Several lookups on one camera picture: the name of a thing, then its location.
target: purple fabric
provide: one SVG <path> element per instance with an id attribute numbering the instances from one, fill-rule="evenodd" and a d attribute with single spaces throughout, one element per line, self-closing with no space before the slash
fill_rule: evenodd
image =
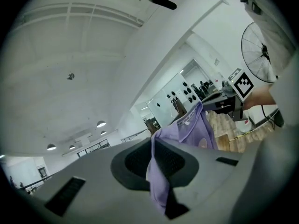
<path id="1" fill-rule="evenodd" d="M 165 213 L 169 183 L 155 160 L 155 138 L 167 138 L 196 147 L 198 147 L 199 142 L 202 139 L 206 139 L 207 148 L 209 149 L 217 149 L 217 144 L 213 129 L 206 119 L 206 112 L 202 110 L 201 102 L 199 102 L 185 116 L 173 122 L 171 125 L 159 129 L 152 136 L 152 158 L 148 170 L 150 195 L 158 209 L 162 213 Z"/>

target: white ceiling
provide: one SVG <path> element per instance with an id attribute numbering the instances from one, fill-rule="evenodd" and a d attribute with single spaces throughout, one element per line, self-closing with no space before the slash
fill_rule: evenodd
<path id="1" fill-rule="evenodd" d="M 47 154 L 52 142 L 65 153 L 84 134 L 92 142 L 114 131 L 112 80 L 127 42 L 155 8 L 147 0 L 32 0 L 0 57 L 1 152 Z M 99 120 L 107 125 L 97 129 Z M 23 132 L 9 130 L 20 123 Z M 22 137 L 26 130 L 45 142 Z"/>

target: wooden floor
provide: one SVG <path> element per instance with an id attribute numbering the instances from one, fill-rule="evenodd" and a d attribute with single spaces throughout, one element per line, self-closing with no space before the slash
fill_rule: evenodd
<path id="1" fill-rule="evenodd" d="M 225 136 L 225 134 L 227 134 L 228 139 L 230 140 L 242 134 L 242 132 L 237 129 L 235 123 L 227 114 L 216 114 L 212 111 L 206 116 L 206 118 L 214 130 L 218 146 L 222 145 L 220 142 L 227 140 L 227 138 L 220 136 Z M 267 122 L 266 124 L 258 127 L 255 131 L 229 142 L 230 151 L 242 153 L 244 152 L 246 145 L 255 140 L 263 140 L 271 132 L 273 132 L 272 126 L 269 122 Z"/>

